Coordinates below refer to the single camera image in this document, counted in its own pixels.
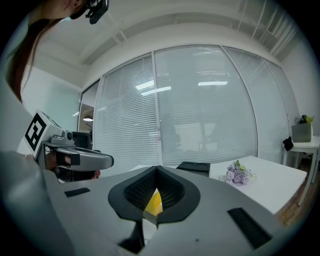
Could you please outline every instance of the wooden floor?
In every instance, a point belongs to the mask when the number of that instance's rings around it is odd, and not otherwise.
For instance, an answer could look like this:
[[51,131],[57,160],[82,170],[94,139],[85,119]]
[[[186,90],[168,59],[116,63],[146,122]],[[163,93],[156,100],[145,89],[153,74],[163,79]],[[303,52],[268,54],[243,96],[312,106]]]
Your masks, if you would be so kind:
[[293,223],[300,218],[303,218],[306,214],[308,214],[309,210],[311,209],[313,202],[317,196],[320,186],[320,173],[319,173],[319,166],[318,166],[318,173],[316,175],[315,181],[313,184],[310,185],[309,190],[304,198],[303,204],[298,206],[299,199],[304,191],[309,170],[311,166],[311,160],[309,159],[302,159],[301,163],[298,167],[299,170],[307,172],[307,176],[304,180],[304,183],[295,193],[295,195],[291,198],[291,200],[280,210],[277,212],[277,216],[281,223],[286,227]]

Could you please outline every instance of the black rubber pad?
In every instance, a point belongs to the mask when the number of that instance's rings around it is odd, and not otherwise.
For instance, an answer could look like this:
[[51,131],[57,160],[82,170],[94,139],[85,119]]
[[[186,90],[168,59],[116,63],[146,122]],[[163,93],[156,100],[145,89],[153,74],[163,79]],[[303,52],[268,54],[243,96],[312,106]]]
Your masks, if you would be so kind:
[[65,193],[67,198],[70,198],[70,197],[81,195],[83,193],[87,193],[89,191],[90,191],[89,188],[83,187],[83,188],[78,188],[78,189],[75,189],[75,190],[65,191],[64,193]]
[[176,168],[184,171],[193,171],[199,173],[209,173],[210,163],[205,162],[182,162]]
[[259,248],[271,240],[272,237],[267,234],[244,209],[234,208],[228,210],[228,213],[254,249]]

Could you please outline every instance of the table leg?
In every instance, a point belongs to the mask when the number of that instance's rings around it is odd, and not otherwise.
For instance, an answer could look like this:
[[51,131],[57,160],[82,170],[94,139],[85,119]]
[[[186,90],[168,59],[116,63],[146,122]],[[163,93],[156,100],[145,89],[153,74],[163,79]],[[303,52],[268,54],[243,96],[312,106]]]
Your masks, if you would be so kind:
[[309,187],[310,187],[310,184],[311,184],[312,178],[314,176],[314,172],[315,172],[315,165],[316,165],[316,161],[317,161],[317,153],[318,153],[317,149],[312,152],[312,162],[311,162],[310,172],[309,172],[308,179],[306,181],[302,196],[301,196],[301,198],[299,200],[298,206],[302,205],[302,203],[304,202],[304,199],[306,197],[306,194],[307,194],[307,192],[309,190]]
[[298,169],[298,164],[299,164],[299,157],[300,157],[300,152],[295,152],[295,159],[294,159],[294,169]]
[[288,151],[287,150],[283,150],[283,162],[282,165],[286,166],[287,165],[287,161],[288,161]]
[[318,173],[319,161],[320,161],[320,149],[318,149],[318,153],[317,153],[317,157],[316,157],[316,162],[315,162],[315,167],[314,167],[314,174],[313,174],[313,178],[312,178],[312,181],[311,181],[312,184],[316,180],[316,176],[317,176],[317,173]]

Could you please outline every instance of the gray pot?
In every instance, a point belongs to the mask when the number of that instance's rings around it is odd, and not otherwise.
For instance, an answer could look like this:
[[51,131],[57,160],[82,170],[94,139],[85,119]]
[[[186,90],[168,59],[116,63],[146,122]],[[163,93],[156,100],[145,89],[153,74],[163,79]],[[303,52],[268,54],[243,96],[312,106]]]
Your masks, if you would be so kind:
[[291,126],[292,141],[297,142],[310,142],[312,138],[312,122],[301,123]]

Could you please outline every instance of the potted plant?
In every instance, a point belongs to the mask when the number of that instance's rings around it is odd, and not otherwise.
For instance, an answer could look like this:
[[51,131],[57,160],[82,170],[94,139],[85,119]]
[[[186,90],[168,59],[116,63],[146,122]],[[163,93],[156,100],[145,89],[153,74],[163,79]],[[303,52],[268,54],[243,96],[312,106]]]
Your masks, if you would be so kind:
[[314,116],[302,115],[298,124],[291,127],[292,130],[292,141],[295,143],[299,142],[310,142],[314,135],[312,121]]

